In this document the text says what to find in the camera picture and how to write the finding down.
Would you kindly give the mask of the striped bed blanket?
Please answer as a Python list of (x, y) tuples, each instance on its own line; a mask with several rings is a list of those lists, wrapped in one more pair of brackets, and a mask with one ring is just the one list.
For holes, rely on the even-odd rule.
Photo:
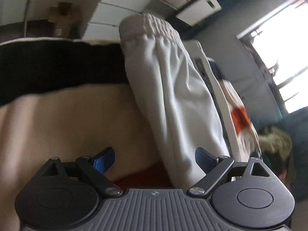
[[(259, 150), (256, 130), (231, 83), (211, 70), (250, 157)], [(120, 43), (1, 44), (1, 230), (19, 230), (15, 198), (50, 157), (70, 162), (108, 146), (116, 157), (107, 177), (121, 188), (175, 187), (137, 105)]]

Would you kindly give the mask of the white black chair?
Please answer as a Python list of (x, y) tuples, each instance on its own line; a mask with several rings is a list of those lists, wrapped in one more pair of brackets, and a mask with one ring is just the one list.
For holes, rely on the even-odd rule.
[(221, 9), (221, 5), (217, 0), (197, 0), (175, 17), (193, 27)]

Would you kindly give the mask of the white sweatpants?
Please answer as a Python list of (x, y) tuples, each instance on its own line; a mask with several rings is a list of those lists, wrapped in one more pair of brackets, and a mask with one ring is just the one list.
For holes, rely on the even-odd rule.
[(151, 14), (125, 18), (119, 32), (128, 81), (172, 184), (188, 189), (204, 176), (195, 162), (199, 147), (247, 161), (201, 44), (182, 41), (168, 22)]

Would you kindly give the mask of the pale yellow knit blanket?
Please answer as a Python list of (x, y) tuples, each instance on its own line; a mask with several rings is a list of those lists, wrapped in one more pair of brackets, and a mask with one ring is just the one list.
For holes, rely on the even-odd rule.
[(292, 151), (292, 140), (288, 133), (277, 126), (266, 127), (258, 135), (260, 149), (270, 154), (276, 154), (282, 161), (286, 161)]

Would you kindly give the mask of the white dressing table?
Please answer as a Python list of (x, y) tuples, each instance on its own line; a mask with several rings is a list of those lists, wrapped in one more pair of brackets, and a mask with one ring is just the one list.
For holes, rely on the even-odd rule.
[(166, 18), (189, 0), (83, 0), (80, 35), (84, 41), (119, 42), (120, 22), (133, 14)]

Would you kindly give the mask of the right teal curtain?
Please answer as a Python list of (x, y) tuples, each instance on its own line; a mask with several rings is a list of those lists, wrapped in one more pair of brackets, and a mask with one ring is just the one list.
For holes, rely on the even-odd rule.
[(277, 176), (289, 187), (296, 202), (307, 199), (307, 107), (292, 112), (281, 121), (271, 125), (288, 133), (292, 140), (292, 151), (288, 159), (281, 161), (281, 172)]

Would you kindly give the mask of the dark framed window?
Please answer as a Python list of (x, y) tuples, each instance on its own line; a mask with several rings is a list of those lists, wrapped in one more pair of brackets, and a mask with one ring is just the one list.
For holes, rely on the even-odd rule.
[(287, 113), (307, 106), (307, 0), (290, 0), (237, 36)]

